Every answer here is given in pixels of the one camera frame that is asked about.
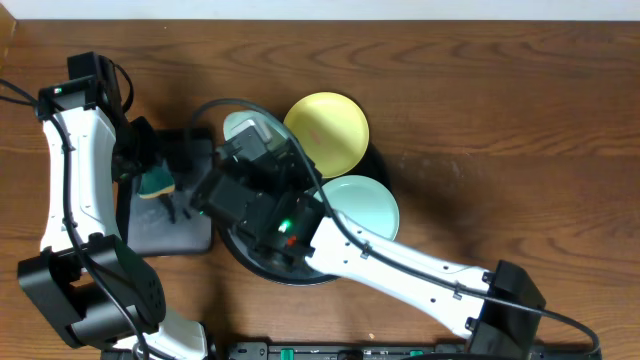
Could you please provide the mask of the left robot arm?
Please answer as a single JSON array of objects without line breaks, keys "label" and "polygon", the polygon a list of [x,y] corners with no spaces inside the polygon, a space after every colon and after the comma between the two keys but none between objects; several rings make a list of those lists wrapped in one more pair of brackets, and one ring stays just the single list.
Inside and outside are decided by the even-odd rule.
[{"label": "left robot arm", "polygon": [[67,61],[66,82],[30,99],[50,156],[49,211],[40,251],[19,284],[71,348],[105,359],[205,359],[204,326],[171,310],[155,270],[121,237],[113,187],[159,166],[159,140],[126,116],[125,70],[87,52]]}]

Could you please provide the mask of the mint plate front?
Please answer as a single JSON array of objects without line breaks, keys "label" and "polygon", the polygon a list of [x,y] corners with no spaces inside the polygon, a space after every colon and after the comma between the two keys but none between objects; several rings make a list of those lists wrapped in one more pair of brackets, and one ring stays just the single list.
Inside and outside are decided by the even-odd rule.
[{"label": "mint plate front", "polygon": [[400,213],[392,193],[378,181],[360,175],[341,176],[322,186],[331,206],[369,231],[394,241]]}]

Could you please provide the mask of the mint plate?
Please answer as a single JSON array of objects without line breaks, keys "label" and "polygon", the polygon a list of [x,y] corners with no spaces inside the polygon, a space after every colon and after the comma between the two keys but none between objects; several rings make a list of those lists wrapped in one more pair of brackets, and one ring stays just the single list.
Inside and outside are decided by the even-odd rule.
[{"label": "mint plate", "polygon": [[378,181],[360,175],[341,176],[322,186],[331,206],[369,231],[394,241],[400,213],[392,193]]},{"label": "mint plate", "polygon": [[269,148],[275,148],[286,141],[286,136],[274,127],[267,117],[254,110],[230,113],[223,122],[223,135],[230,140],[247,128],[253,127]]}]

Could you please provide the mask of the green yellow sponge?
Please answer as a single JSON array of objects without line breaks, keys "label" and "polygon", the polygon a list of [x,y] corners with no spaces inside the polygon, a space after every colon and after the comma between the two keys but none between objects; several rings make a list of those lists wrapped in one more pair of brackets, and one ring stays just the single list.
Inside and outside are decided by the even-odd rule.
[{"label": "green yellow sponge", "polygon": [[137,195],[142,199],[153,199],[174,190],[175,181],[171,173],[164,167],[153,166],[141,175]]}]

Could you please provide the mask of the yellow plate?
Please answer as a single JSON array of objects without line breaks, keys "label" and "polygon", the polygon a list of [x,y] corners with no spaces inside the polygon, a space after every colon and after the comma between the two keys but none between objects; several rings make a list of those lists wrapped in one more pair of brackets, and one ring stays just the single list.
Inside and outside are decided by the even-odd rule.
[{"label": "yellow plate", "polygon": [[284,125],[323,178],[351,171],[364,157],[370,130],[364,111],[350,98],[318,92],[296,102]]}]

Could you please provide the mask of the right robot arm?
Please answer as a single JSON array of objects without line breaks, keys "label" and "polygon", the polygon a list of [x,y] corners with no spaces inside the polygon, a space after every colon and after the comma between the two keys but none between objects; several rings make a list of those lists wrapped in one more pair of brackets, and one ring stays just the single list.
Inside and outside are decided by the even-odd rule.
[{"label": "right robot arm", "polygon": [[288,285],[350,279],[436,319],[471,354],[528,358],[545,299],[521,267],[447,262],[372,232],[329,206],[296,139],[271,149],[248,129],[216,151],[191,204],[252,272]]}]

